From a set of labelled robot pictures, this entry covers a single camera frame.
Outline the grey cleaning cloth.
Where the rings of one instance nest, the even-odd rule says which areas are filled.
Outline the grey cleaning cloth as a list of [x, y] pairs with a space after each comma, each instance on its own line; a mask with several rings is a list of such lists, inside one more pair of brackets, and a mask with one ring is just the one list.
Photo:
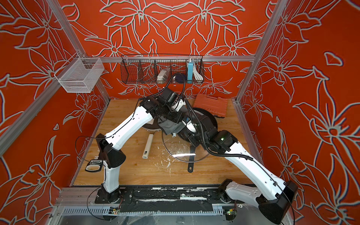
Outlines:
[[178, 134], [185, 128], [185, 125], [182, 121], [175, 123], [162, 116], [159, 116], [157, 124], [166, 135]]

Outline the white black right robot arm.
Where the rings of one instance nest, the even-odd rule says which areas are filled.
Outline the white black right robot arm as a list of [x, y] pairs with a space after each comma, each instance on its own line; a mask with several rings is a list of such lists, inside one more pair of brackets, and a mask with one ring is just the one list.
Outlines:
[[202, 146], [212, 156], [227, 159], [254, 183], [254, 187], [248, 187], [228, 179], [220, 189], [232, 200], [256, 206], [272, 223], [282, 224], [288, 210], [293, 209], [297, 184], [270, 172], [229, 131], [218, 131], [208, 116], [199, 118], [195, 112], [189, 112], [183, 123], [190, 142]]

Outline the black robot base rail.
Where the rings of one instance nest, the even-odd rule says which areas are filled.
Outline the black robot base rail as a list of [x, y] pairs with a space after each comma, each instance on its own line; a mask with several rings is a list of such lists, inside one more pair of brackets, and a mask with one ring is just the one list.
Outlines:
[[115, 194], [104, 188], [95, 192], [96, 205], [110, 205], [120, 212], [212, 212], [213, 206], [227, 210], [244, 202], [232, 200], [214, 185], [121, 186]]

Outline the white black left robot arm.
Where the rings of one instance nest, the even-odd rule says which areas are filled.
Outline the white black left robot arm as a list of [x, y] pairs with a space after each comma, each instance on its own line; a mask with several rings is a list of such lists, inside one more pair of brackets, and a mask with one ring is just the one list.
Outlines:
[[164, 117], [166, 122], [175, 123], [178, 128], [182, 122], [183, 111], [186, 104], [184, 97], [169, 88], [164, 88], [154, 96], [144, 98], [134, 112], [119, 126], [105, 135], [96, 137], [100, 150], [99, 159], [105, 167], [104, 182], [101, 192], [105, 194], [105, 202], [116, 203], [121, 198], [119, 174], [120, 167], [126, 156], [121, 148], [144, 124], [156, 117]]

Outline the glass lid with black knob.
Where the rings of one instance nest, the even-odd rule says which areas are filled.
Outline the glass lid with black knob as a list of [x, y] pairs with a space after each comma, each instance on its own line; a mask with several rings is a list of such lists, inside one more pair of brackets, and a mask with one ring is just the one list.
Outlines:
[[184, 140], [184, 129], [178, 134], [169, 135], [162, 131], [162, 141], [167, 152], [181, 162], [195, 163], [209, 155], [201, 145], [195, 147]]

